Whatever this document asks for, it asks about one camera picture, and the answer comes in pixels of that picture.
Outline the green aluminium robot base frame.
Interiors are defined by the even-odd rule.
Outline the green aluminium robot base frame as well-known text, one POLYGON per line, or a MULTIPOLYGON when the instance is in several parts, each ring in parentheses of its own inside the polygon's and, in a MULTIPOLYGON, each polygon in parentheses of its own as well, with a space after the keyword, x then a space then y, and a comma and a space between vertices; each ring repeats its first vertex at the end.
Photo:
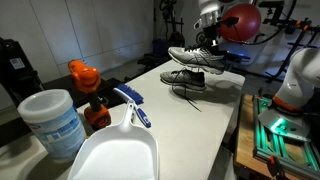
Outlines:
POLYGON ((320 154, 313 142, 304 142, 276 134, 263 125, 258 115, 267 109, 268 98, 253 98, 255 146, 253 157, 267 162, 276 156, 285 172, 301 179, 320 180, 320 154))

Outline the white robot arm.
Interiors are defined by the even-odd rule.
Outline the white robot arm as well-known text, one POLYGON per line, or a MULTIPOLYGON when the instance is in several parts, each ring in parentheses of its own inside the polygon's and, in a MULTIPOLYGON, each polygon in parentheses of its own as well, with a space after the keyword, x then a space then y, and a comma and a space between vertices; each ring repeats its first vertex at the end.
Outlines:
POLYGON ((320 87, 320 50, 300 49, 293 53, 284 81, 258 120, 272 133, 310 142, 310 125, 303 107, 320 87))

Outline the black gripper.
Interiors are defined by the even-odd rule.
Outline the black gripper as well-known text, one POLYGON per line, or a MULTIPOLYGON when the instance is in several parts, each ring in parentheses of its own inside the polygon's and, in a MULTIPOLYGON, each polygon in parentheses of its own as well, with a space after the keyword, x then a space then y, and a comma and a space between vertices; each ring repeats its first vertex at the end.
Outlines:
POLYGON ((204 44, 207 47, 217 48, 219 45, 219 21, 217 19, 204 18, 202 20, 202 29, 205 34, 204 44))

